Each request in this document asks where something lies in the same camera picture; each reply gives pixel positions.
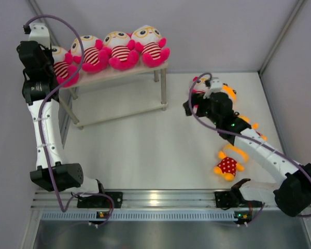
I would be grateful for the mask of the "orange plush top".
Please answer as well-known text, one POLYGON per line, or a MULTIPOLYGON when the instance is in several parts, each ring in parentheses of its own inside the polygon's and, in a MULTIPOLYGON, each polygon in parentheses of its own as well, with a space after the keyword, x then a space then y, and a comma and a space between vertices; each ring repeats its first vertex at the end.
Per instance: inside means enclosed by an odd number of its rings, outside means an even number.
POLYGON ((226 93, 233 103, 236 101, 236 91, 232 87, 222 84, 221 92, 226 93))

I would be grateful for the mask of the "pink panda plush face down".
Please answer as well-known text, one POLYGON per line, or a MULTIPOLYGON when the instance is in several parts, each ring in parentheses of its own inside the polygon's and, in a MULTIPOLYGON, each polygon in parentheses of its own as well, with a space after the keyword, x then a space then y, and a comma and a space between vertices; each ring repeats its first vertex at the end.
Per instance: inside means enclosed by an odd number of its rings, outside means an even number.
POLYGON ((75 63, 82 62, 82 70, 95 74, 108 67, 109 55, 103 49, 103 42, 93 35, 80 36, 75 39, 68 51, 75 63))

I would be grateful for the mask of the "pink panda plush with glasses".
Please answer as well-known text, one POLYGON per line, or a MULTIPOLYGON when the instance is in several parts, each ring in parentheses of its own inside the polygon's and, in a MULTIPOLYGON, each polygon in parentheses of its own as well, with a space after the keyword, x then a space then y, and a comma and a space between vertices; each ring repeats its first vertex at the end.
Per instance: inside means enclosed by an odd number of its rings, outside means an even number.
POLYGON ((158 29, 144 25, 131 34, 135 41, 135 50, 140 53, 142 62, 147 67, 158 67, 170 56, 171 50, 165 47, 167 40, 158 29))

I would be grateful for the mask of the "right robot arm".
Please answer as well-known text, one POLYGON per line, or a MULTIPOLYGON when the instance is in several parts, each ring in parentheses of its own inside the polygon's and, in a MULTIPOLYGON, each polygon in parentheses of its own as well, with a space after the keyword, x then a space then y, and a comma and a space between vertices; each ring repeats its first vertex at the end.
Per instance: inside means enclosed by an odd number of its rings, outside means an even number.
POLYGON ((264 168, 276 182, 244 180, 231 193, 232 201, 243 206, 249 200, 274 202, 290 217, 311 217, 311 164, 286 157, 269 145, 258 132, 233 110, 233 102, 224 92, 204 97, 189 93, 183 104, 186 116, 193 116, 200 124, 216 131, 220 137, 246 152, 264 168))

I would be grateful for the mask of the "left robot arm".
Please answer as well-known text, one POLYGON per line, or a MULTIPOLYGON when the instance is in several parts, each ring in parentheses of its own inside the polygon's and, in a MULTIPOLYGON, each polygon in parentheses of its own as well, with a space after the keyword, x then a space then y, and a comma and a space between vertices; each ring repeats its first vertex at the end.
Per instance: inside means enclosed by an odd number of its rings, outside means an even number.
POLYGON ((69 190, 89 194, 95 207, 107 200, 97 179, 87 178, 78 163, 65 157, 59 129, 59 84, 54 73, 54 60, 49 48, 36 41, 21 41, 17 53, 24 65, 22 95, 32 116, 36 137, 36 169, 31 181, 48 192, 69 190))

